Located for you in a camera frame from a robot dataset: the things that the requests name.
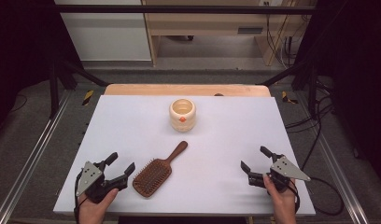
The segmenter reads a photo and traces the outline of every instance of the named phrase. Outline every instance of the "wooden cabinet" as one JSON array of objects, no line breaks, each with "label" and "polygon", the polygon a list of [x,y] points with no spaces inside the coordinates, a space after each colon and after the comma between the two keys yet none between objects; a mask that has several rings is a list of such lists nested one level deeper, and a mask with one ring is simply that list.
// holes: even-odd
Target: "wooden cabinet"
[{"label": "wooden cabinet", "polygon": [[[142,4],[257,7],[260,0],[142,0]],[[283,0],[280,6],[297,7],[309,4],[309,0]],[[153,64],[156,64],[161,35],[253,35],[260,46],[265,64],[271,65],[275,55],[266,40],[268,29],[278,49],[281,44],[280,37],[302,35],[307,26],[307,21],[304,21],[302,16],[287,15],[147,13],[145,18]]]}]

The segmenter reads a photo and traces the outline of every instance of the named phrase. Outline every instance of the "hand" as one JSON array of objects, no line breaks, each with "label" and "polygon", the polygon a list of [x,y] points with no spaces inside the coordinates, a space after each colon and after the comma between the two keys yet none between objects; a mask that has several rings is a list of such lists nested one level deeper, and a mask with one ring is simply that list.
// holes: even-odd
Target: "hand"
[{"label": "hand", "polygon": [[279,193],[268,175],[263,175],[263,183],[273,200],[275,221],[278,224],[296,223],[295,195],[289,189]]},{"label": "hand", "polygon": [[103,223],[106,209],[111,205],[119,190],[112,189],[100,203],[92,203],[83,193],[78,198],[79,223],[80,224],[101,224]]}]

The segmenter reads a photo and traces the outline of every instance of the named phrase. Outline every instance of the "wall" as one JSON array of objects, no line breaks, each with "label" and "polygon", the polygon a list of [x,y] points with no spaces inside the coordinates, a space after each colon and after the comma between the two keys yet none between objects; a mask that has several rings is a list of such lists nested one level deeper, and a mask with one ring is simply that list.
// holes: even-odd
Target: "wall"
[{"label": "wall", "polygon": [[[57,5],[141,5],[139,0],[55,0]],[[142,14],[62,13],[81,61],[150,61]]]}]

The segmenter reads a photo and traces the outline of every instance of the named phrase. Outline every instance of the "wooden paddle brush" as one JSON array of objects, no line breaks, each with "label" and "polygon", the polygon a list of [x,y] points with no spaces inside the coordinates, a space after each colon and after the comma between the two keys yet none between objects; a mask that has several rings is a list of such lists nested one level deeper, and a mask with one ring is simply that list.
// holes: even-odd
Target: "wooden paddle brush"
[{"label": "wooden paddle brush", "polygon": [[185,150],[187,146],[188,143],[182,141],[167,159],[155,159],[147,164],[147,166],[135,176],[133,181],[134,189],[142,196],[150,197],[171,174],[170,162]]}]

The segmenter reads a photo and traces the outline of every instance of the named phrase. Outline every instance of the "person's left hand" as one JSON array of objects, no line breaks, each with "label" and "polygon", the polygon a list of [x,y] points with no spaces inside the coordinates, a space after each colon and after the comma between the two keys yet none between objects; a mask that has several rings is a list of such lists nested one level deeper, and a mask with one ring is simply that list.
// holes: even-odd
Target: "person's left hand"
[{"label": "person's left hand", "polygon": [[111,205],[119,190],[112,189],[100,203],[92,203],[86,199],[83,193],[79,196],[79,223],[80,224],[101,224],[103,223],[106,209]]}]

